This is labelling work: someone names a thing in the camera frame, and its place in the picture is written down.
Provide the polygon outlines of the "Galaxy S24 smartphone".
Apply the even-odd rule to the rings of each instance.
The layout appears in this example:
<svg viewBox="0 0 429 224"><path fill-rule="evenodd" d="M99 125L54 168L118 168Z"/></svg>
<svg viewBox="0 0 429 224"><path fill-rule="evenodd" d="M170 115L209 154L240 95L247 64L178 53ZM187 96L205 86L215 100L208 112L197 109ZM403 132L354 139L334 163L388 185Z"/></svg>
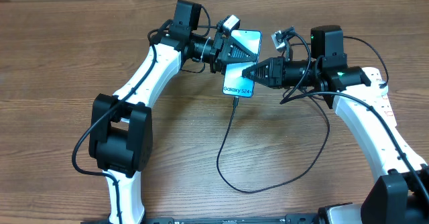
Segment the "Galaxy S24 smartphone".
<svg viewBox="0 0 429 224"><path fill-rule="evenodd" d="M262 33L260 31L233 30L231 33L231 37L240 37L248 39L259 38L261 48ZM236 97L251 98L253 96L254 82L252 80L242 77L242 70L254 64L257 64L258 61L227 64L223 83L223 94L232 95Z"/></svg>

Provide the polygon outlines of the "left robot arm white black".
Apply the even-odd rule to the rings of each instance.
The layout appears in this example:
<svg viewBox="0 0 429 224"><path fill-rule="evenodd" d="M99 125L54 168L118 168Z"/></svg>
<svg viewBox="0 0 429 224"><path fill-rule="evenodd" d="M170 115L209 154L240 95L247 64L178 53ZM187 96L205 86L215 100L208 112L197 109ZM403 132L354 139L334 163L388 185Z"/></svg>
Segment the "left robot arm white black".
<svg viewBox="0 0 429 224"><path fill-rule="evenodd" d="M188 60L224 76L222 92L234 99L253 95L254 84L242 70L259 59L262 34L243 30L229 15L199 34L203 5L178 0L174 16L147 35L149 50L134 75L112 95L93 101L90 127L81 136L97 162L96 176L107 180L111 212L108 223L143 223L141 173L154 144L152 109L168 82Z"/></svg>

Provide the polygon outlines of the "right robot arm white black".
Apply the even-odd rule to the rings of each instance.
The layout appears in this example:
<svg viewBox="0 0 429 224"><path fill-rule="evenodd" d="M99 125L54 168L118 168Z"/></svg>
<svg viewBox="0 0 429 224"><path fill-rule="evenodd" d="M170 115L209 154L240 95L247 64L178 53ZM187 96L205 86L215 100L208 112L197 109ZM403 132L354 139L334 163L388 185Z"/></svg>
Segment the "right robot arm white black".
<svg viewBox="0 0 429 224"><path fill-rule="evenodd" d="M344 34L337 25L314 27L307 60L268 58L242 75L269 88L287 88L287 103L320 95L345 122L366 157L373 179L361 204L322 207L315 223L427 223L428 163L396 128L387 96L388 78L376 68L349 66Z"/></svg>

